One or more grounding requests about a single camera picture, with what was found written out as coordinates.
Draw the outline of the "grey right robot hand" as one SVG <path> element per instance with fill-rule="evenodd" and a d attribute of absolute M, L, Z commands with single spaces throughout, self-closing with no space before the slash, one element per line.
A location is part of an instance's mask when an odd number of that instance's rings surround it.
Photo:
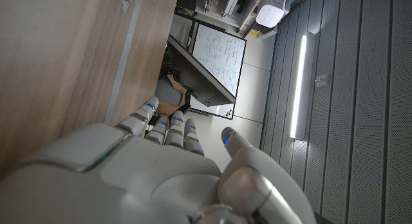
<path fill-rule="evenodd" d="M 151 97 L 111 127 L 74 131 L 1 181 L 2 223 L 315 223 L 294 179 L 231 127 L 224 170 L 182 112 L 146 125 Z"/>

